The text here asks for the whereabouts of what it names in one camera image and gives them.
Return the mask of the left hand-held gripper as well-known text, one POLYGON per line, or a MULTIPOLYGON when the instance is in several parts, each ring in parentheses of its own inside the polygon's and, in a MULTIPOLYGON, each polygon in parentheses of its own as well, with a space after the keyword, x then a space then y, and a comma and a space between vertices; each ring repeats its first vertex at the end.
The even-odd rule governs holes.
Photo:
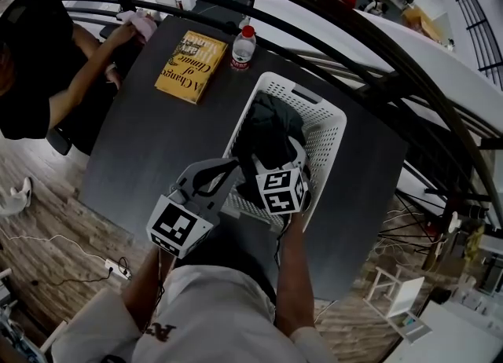
POLYGON ((183 259, 219 224, 218 209, 229 195, 240 168, 235 159, 206 159, 189 165, 160 195, 146 225, 147 237, 183 259))

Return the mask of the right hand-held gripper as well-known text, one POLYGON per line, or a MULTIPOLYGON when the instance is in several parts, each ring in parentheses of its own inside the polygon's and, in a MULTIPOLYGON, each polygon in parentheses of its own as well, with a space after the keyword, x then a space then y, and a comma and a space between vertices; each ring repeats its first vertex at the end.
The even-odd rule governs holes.
POLYGON ((300 169, 303 169, 307 154, 304 147, 293 137, 288 138, 296 151, 293 161, 282 166, 283 169, 270 173, 262 162, 254 158, 255 176, 259 195, 270 215, 285 215, 300 212, 308 191, 300 169))

